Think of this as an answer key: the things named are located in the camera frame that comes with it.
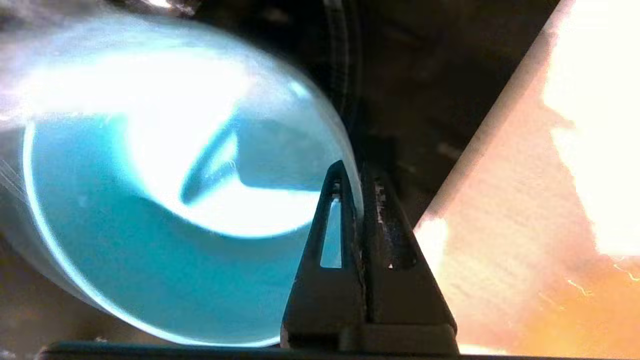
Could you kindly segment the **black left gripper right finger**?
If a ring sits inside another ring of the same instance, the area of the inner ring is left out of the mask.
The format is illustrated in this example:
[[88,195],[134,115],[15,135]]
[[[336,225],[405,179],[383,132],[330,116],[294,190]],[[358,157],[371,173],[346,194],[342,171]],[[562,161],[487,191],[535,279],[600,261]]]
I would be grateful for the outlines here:
[[389,176],[362,169],[364,346],[375,352],[457,352],[457,322]]

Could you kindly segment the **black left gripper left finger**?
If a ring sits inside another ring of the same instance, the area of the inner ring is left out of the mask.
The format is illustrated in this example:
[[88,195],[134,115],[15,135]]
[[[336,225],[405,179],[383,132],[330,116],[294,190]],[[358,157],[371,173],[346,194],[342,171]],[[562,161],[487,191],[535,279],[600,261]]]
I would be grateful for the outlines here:
[[[340,205],[340,268],[322,265],[332,203]],[[362,325],[365,300],[360,234],[354,194],[345,164],[334,162],[324,179],[310,232],[282,317],[280,344],[288,349],[349,349]]]

